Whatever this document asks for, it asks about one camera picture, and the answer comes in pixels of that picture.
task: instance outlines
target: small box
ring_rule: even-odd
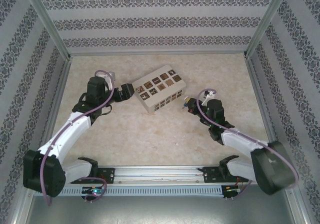
[[[168,105],[181,97],[186,90],[186,83],[169,65],[136,80],[132,85],[148,113]]]

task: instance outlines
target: patterned wallpaper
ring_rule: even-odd
[[[71,54],[245,51],[271,0],[42,0]]]
[[[23,156],[40,146],[64,60],[29,0],[0,2],[0,224],[22,187]]]
[[[251,57],[276,137],[312,223],[320,223],[319,0],[283,0]]]

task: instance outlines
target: white robotic arm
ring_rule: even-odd
[[[195,98],[189,98],[184,106],[188,107],[189,113],[200,117],[202,124],[209,126],[208,131],[214,141],[232,147],[245,155],[245,157],[232,155],[221,160],[219,164],[220,173],[218,174],[220,176],[217,176],[217,179],[221,179],[221,177],[226,179],[228,176],[243,177],[257,182],[259,187],[268,195],[295,182],[296,178],[290,167],[267,149],[273,149],[284,159],[289,160],[287,152],[279,141],[267,143],[256,140],[254,142],[249,140],[250,138],[244,138],[244,135],[238,134],[239,131],[226,121],[222,102],[215,99],[213,91],[206,91],[204,98],[203,102],[199,101],[199,106],[206,118],[200,113]],[[218,123],[218,125],[212,124],[207,119]]]
[[[110,76],[115,79],[114,73],[110,73]],[[81,95],[63,127],[37,151],[29,150],[25,154],[23,158],[23,185],[26,188],[42,192],[39,171],[42,161],[44,163],[45,191],[51,197],[56,197],[67,183],[88,176],[96,177],[98,173],[97,161],[80,157],[70,164],[64,164],[64,160],[78,138],[94,124],[99,116],[106,114],[102,114],[102,108],[110,107],[112,109],[112,103],[128,100],[135,92],[132,84],[127,83],[123,84],[121,89],[115,88],[110,97],[113,88],[108,75],[97,75],[90,78],[87,92]],[[45,159],[48,148],[52,149]]]
[[[73,112],[71,113],[67,122],[61,127],[61,129],[43,146],[41,146],[38,151],[40,154],[45,155],[47,149],[51,145],[52,141],[56,138],[59,132],[72,120],[79,117],[83,113]],[[69,128],[67,128],[62,135],[57,139],[53,149],[49,153],[49,157],[55,156],[59,160],[62,170],[65,172],[65,183],[73,182],[74,180],[89,176],[92,168],[92,164],[85,160],[76,160],[69,164],[63,164],[64,159],[71,149],[71,147],[76,143],[78,138],[86,132],[91,127],[91,121],[89,116],[83,116],[74,123],[72,123]]]

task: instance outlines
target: beige floor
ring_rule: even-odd
[[[242,54],[118,55],[74,57],[55,132],[68,119],[87,82],[98,69],[113,71],[116,86],[171,65],[186,82],[186,96],[204,88],[217,90],[226,120],[255,138],[267,140]],[[182,110],[184,96],[154,114],[138,99],[113,104],[72,147],[66,161],[85,156],[110,166],[211,165],[239,152],[213,141],[199,118]]]

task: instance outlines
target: purple cable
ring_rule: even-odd
[[[96,202],[98,201],[107,191],[107,182],[105,179],[103,178],[99,178],[99,177],[82,177],[80,178],[80,180],[99,180],[99,181],[103,181],[103,184],[101,187],[104,187],[102,193],[98,196],[94,195],[94,194],[88,194],[84,197],[84,201],[85,202],[90,202],[90,203],[93,203],[93,202]],[[94,197],[95,199],[93,200],[87,200],[88,197]]]
[[[211,88],[207,88],[207,89],[204,89],[204,90],[200,91],[200,93],[198,94],[198,96],[197,96],[197,98],[196,98],[196,106],[198,107],[199,112],[201,113],[201,115],[202,115],[208,122],[210,122],[210,123],[212,123],[212,124],[214,124],[214,125],[222,128],[222,129],[224,129],[224,130],[226,130],[226,131],[228,131],[228,132],[231,132],[231,133],[233,133],[233,134],[235,134],[235,135],[239,135],[239,136],[241,136],[241,137],[249,140],[250,142],[257,143],[258,145],[263,146],[265,149],[267,149],[268,151],[270,151],[271,153],[273,153],[274,155],[276,155],[280,160],[282,160],[282,161],[290,168],[290,170],[293,172],[293,175],[294,175],[294,178],[295,178],[294,184],[291,185],[291,186],[289,186],[287,189],[291,189],[291,188],[296,187],[296,186],[298,185],[298,183],[299,183],[298,173],[297,173],[297,171],[295,170],[295,168],[290,164],[290,162],[288,162],[282,155],[280,155],[278,152],[276,152],[275,150],[273,150],[273,149],[270,148],[269,146],[261,143],[260,141],[254,139],[254,138],[252,138],[252,137],[250,137],[250,136],[248,136],[248,135],[246,135],[246,134],[241,133],[240,131],[235,131],[235,130],[232,130],[232,129],[228,129],[228,128],[224,127],[223,125],[220,125],[220,124],[214,122],[213,120],[209,119],[209,118],[204,114],[204,112],[202,111],[202,109],[201,109],[201,107],[200,107],[200,104],[199,104],[199,98],[200,98],[200,95],[201,95],[202,93],[206,92],[206,91],[214,92],[213,94],[216,94],[216,93],[217,93],[217,91],[216,91],[215,89],[211,89]]]
[[[57,135],[56,137],[53,139],[52,143],[50,144],[50,146],[48,147],[48,149],[46,150],[46,153],[44,154],[44,157],[42,159],[42,162],[41,162],[41,166],[40,166],[40,185],[41,185],[41,191],[42,191],[42,194],[43,194],[43,197],[46,201],[46,203],[48,204],[48,206],[51,205],[52,203],[52,199],[48,199],[48,196],[47,196],[47,192],[46,192],[46,188],[45,188],[45,181],[44,181],[44,168],[45,168],[45,163],[46,163],[46,160],[47,160],[47,157],[50,153],[50,151],[53,149],[53,146],[56,144],[57,140],[59,139],[59,137],[66,131],[66,129],[68,127],[71,126],[71,124],[77,120],[79,120],[80,118],[90,114],[90,113],[93,113],[95,112],[96,110],[99,110],[100,108],[103,108],[105,107],[105,105],[110,101],[110,99],[112,98],[113,94],[114,94],[114,91],[115,91],[115,82],[112,78],[112,76],[106,72],[105,70],[97,70],[95,73],[94,73],[94,76],[97,76],[97,73],[104,73],[104,74],[107,74],[109,76],[109,78],[111,79],[111,83],[112,83],[112,90],[111,90],[111,94],[109,95],[109,97],[107,98],[107,100],[102,103],[100,106],[92,109],[92,110],[89,110],[87,111],[86,113],[83,113],[81,114],[80,116],[76,117],[75,119],[73,119],[72,121],[70,121]]]

